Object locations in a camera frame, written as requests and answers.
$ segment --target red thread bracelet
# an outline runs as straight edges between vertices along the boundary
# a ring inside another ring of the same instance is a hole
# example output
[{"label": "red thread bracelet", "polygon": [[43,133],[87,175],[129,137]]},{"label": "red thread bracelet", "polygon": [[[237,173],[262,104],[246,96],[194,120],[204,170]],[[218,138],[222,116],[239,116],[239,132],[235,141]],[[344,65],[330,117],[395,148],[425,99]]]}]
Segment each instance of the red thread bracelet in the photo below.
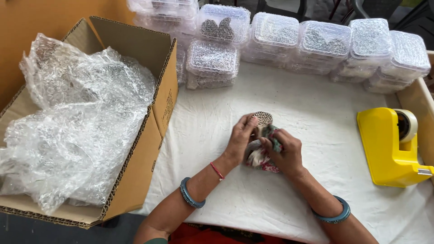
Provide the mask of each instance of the red thread bracelet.
[{"label": "red thread bracelet", "polygon": [[213,169],[218,173],[218,175],[220,176],[220,179],[218,179],[219,181],[224,180],[224,176],[222,176],[222,174],[218,171],[218,169],[214,166],[214,164],[211,162],[210,163],[211,167],[213,167]]}]

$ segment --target hand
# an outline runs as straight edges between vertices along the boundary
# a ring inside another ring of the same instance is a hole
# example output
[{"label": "hand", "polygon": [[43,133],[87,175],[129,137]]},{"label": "hand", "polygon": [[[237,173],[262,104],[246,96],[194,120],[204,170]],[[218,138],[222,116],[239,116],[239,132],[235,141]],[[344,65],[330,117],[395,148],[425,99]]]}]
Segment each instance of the hand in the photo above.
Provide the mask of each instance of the hand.
[{"label": "hand", "polygon": [[229,143],[222,156],[231,161],[235,166],[239,165],[244,158],[244,151],[251,141],[250,136],[258,124],[258,119],[252,117],[253,113],[241,117],[240,121],[233,127]]},{"label": "hand", "polygon": [[262,146],[268,151],[270,158],[274,161],[277,167],[290,179],[293,176],[300,175],[304,171],[301,160],[301,141],[284,129],[278,129],[274,133],[274,137],[282,144],[281,152],[273,151],[271,141],[265,137],[259,140]]}]

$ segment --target packing tape roll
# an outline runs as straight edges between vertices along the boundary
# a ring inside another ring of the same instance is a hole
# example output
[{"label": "packing tape roll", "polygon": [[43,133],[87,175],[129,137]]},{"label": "packing tape roll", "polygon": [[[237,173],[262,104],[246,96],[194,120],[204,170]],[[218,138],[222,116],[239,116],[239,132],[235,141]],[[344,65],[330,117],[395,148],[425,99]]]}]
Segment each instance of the packing tape roll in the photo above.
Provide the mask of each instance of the packing tape roll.
[{"label": "packing tape roll", "polygon": [[409,142],[411,141],[418,132],[418,120],[415,115],[405,109],[394,109],[398,115],[398,124],[400,126],[399,131],[399,142]]}]

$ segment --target white tablecloth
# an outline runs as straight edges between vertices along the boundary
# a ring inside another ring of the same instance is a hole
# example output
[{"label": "white tablecloth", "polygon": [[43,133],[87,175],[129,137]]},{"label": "white tablecloth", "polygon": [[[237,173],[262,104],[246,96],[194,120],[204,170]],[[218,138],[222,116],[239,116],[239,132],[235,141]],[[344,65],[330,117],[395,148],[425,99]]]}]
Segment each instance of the white tablecloth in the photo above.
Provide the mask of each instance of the white tablecloth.
[{"label": "white tablecloth", "polygon": [[[184,177],[225,149],[243,115],[266,111],[274,125],[301,139],[303,164],[380,244],[434,243],[433,185],[381,187],[371,181],[356,112],[386,106],[383,95],[360,84],[241,63],[236,84],[221,89],[181,88],[141,210],[148,215]],[[308,244],[329,242],[307,202],[281,174],[236,167],[186,222],[268,234]]]}]

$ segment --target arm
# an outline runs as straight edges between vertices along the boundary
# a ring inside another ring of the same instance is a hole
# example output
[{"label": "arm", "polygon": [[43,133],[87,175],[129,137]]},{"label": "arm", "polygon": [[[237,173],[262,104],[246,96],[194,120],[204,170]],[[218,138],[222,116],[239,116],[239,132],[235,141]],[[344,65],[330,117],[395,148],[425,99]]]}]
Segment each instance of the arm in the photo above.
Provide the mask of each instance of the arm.
[{"label": "arm", "polygon": [[[248,114],[233,127],[226,150],[213,162],[224,177],[243,160],[244,151],[256,124],[257,119]],[[187,191],[195,201],[202,202],[218,185],[219,178],[211,165],[208,165],[187,181]],[[195,208],[184,200],[180,189],[177,188],[140,224],[133,243],[144,244],[154,238],[167,240],[194,210]]]},{"label": "arm", "polygon": [[[319,215],[332,218],[340,215],[343,206],[303,167],[301,158],[301,141],[287,131],[280,129],[275,137],[284,150],[274,152],[270,140],[261,138],[270,157],[294,186],[300,190],[312,209]],[[335,244],[378,244],[369,231],[354,217],[350,216],[337,224],[320,221],[322,228]]]}]

